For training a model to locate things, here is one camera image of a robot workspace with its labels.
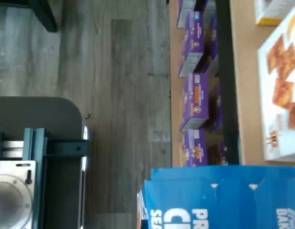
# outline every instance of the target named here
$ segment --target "cracker box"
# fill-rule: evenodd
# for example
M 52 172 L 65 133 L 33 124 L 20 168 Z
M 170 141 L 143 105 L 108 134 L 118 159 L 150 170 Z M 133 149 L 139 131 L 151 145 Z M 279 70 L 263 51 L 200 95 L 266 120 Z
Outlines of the cracker box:
M 279 25 L 294 6 L 295 0 L 255 0 L 256 24 Z
M 228 165 L 226 150 L 222 141 L 208 148 L 208 159 L 210 165 Z
M 220 83 L 217 83 L 210 91 L 209 100 L 210 120 L 208 130 L 211 133 L 219 134 L 223 130 Z
M 215 14 L 215 0 L 178 0 L 177 1 L 177 28 L 185 28 L 190 11 L 203 12 L 204 25 L 209 26 Z
M 163 170 L 177 176 L 145 181 L 149 228 L 295 228 L 295 168 L 284 173 L 243 166 Z
M 204 53 L 204 27 L 201 12 L 189 12 L 180 53 L 182 65 L 179 77 L 187 77 L 194 71 Z
M 258 51 L 265 160 L 295 162 L 295 7 Z
M 203 67 L 204 72 L 209 76 L 216 76 L 219 72 L 219 39 L 218 39 L 218 20 L 216 15 L 212 17 L 210 24 L 210 44 L 206 48 L 208 56 Z
M 181 150 L 185 157 L 185 166 L 206 166 L 208 164 L 206 149 L 204 129 L 187 130 L 182 133 Z
M 178 0 L 177 2 L 177 28 L 185 28 L 187 16 L 194 10 L 195 0 Z
M 208 118 L 208 75 L 188 75 L 181 93 L 180 130 L 198 129 Z

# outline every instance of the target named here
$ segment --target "shelf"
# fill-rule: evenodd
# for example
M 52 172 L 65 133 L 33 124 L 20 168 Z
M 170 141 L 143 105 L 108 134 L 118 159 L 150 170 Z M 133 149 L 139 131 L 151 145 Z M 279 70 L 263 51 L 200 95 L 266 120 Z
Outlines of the shelf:
M 275 29 L 255 25 L 254 1 L 217 0 L 223 134 L 230 164 L 265 162 L 260 119 L 257 50 Z M 172 162 L 180 166 L 178 51 L 182 30 L 176 28 L 177 0 L 170 1 Z

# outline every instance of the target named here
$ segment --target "white box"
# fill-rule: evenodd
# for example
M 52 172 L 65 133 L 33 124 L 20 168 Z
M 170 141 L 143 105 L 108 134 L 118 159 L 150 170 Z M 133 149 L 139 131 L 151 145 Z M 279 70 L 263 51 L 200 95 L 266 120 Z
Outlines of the white box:
M 295 0 L 255 0 L 256 24 L 279 25 L 295 6 Z
M 295 162 L 295 7 L 258 50 L 265 160 Z

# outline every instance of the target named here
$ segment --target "blue cardboard box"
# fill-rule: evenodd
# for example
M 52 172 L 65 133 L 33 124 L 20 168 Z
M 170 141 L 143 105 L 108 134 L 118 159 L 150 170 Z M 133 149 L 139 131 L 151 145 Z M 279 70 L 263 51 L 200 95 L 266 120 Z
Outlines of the blue cardboard box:
M 295 229 L 295 167 L 156 169 L 141 193 L 150 229 Z

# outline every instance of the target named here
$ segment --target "wooden floor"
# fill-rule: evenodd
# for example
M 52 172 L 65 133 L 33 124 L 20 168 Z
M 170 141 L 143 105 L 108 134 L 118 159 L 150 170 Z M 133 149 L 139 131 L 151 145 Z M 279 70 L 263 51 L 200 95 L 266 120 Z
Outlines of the wooden floor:
M 30 10 L 0 7 L 0 95 L 61 96 L 91 128 L 86 223 L 136 228 L 136 193 L 171 166 L 165 0 L 51 0 L 48 33 Z

